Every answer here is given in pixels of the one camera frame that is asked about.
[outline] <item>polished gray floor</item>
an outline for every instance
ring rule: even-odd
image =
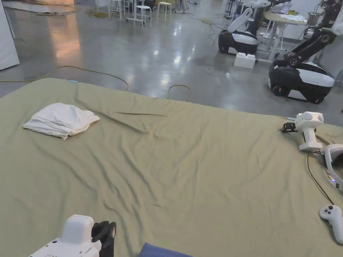
[[[75,14],[37,16],[8,10],[16,37],[20,64],[0,72],[0,80],[33,79],[61,65],[74,65],[110,73],[125,79],[129,92],[166,98],[168,88],[184,84],[191,88],[189,102],[245,112],[294,117],[299,112],[322,112],[326,123],[343,126],[343,88],[336,85],[320,105],[274,96],[268,89],[269,64],[257,63],[253,70],[233,66],[234,56],[220,54],[214,39],[227,23],[221,14],[226,1],[202,0],[190,6],[194,16],[173,14],[172,21],[156,20],[152,29],[140,23],[95,19],[78,5]],[[196,18],[212,19],[217,27]],[[61,68],[51,77],[72,79],[125,90],[112,77]],[[0,83],[4,96],[27,83]],[[170,98],[184,100],[188,89],[174,87]]]

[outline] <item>folded white towel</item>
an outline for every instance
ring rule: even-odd
[[[98,120],[100,118],[91,111],[80,110],[74,105],[53,103],[33,115],[23,128],[65,140],[68,136],[86,131],[90,124]]]
[[[291,20],[291,21],[301,21],[301,22],[307,22],[304,16],[302,15],[287,15],[287,14],[279,14],[281,18]]]

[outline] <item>bed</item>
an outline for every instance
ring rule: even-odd
[[[101,120],[65,141],[21,127],[55,102]],[[73,214],[117,222],[115,256],[136,257],[145,242],[194,257],[342,254],[318,216],[329,202],[298,151],[302,135],[282,134],[281,117],[52,78],[0,108],[1,256],[35,252]],[[343,143],[341,127],[316,135]],[[342,208],[321,158],[309,165]]]

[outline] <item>white game controller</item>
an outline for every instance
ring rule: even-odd
[[[329,205],[320,209],[319,216],[330,223],[336,241],[343,245],[343,216],[341,209],[336,205]]]

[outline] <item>blue fabric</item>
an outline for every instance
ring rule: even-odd
[[[145,243],[138,257],[192,257],[192,256]]]

